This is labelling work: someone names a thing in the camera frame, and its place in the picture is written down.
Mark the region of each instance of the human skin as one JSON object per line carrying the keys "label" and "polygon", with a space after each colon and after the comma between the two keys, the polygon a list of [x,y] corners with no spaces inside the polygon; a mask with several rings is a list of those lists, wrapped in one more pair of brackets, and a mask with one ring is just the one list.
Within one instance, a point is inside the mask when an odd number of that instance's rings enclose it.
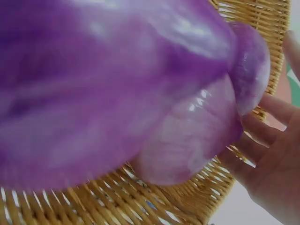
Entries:
{"label": "human skin", "polygon": [[[292,31],[284,38],[287,62],[300,79],[300,45]],[[226,149],[218,157],[247,189],[252,200],[284,225],[300,224],[300,108],[266,94],[260,107],[282,124],[269,127],[254,116],[243,118],[245,133],[235,143],[252,167]]]}

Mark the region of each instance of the woven rattan surface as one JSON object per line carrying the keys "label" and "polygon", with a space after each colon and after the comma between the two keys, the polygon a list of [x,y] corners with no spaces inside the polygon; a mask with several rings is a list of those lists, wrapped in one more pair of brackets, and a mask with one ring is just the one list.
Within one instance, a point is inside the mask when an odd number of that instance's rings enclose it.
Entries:
{"label": "woven rattan surface", "polygon": [[[254,26],[268,42],[274,94],[283,63],[282,39],[289,27],[289,0],[212,1],[227,20]],[[265,113],[254,113],[264,119]],[[63,192],[16,193],[1,189],[0,225],[207,224],[234,183],[213,159],[190,181],[174,187],[146,185],[126,165],[98,180]]]}

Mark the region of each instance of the purple translucent object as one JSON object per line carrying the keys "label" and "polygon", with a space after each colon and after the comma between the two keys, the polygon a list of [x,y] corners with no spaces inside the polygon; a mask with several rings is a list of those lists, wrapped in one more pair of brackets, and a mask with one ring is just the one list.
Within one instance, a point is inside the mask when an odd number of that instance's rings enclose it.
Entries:
{"label": "purple translucent object", "polygon": [[271,60],[267,43],[249,24],[229,23],[236,34],[237,60],[229,75],[240,115],[257,107],[267,89]]}
{"label": "purple translucent object", "polygon": [[132,161],[138,177],[156,185],[190,179],[243,132],[234,90],[225,75],[178,103]]}
{"label": "purple translucent object", "polygon": [[121,166],[235,55],[206,0],[2,0],[0,10],[6,188],[60,189]]}

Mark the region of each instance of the finger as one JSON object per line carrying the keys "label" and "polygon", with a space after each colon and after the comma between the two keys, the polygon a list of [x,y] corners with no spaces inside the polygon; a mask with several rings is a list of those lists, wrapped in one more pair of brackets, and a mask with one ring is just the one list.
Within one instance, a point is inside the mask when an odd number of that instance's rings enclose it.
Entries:
{"label": "finger", "polygon": [[298,80],[300,80],[300,44],[297,41],[295,33],[291,30],[285,34],[283,50],[287,62]]}
{"label": "finger", "polygon": [[254,165],[261,160],[268,150],[268,148],[255,142],[245,133],[242,134],[242,137],[234,146]]}
{"label": "finger", "polygon": [[229,170],[229,172],[236,178],[236,180],[241,183],[245,188],[248,187],[251,173],[254,168],[242,160],[237,158],[233,152],[229,149],[224,150],[218,155],[218,159],[224,165],[224,167]]}
{"label": "finger", "polygon": [[281,134],[280,130],[269,127],[251,114],[245,116],[242,122],[245,130],[251,134],[251,137],[267,147],[272,145]]}
{"label": "finger", "polygon": [[292,115],[297,110],[297,107],[293,106],[292,104],[282,101],[269,94],[264,94],[259,106],[284,125],[289,123]]}

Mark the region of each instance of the glossy purple surface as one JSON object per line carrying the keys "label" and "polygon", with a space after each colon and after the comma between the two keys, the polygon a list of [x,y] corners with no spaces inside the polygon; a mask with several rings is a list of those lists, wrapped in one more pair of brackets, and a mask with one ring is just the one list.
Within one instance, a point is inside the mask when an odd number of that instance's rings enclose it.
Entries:
{"label": "glossy purple surface", "polygon": [[257,107],[267,89],[271,60],[267,43],[252,26],[229,23],[236,34],[237,60],[229,73],[240,115]]}
{"label": "glossy purple surface", "polygon": [[243,132],[228,75],[178,103],[132,161],[138,177],[180,184]]}
{"label": "glossy purple surface", "polygon": [[60,189],[131,159],[171,107],[228,71],[206,1],[0,1],[0,185]]}

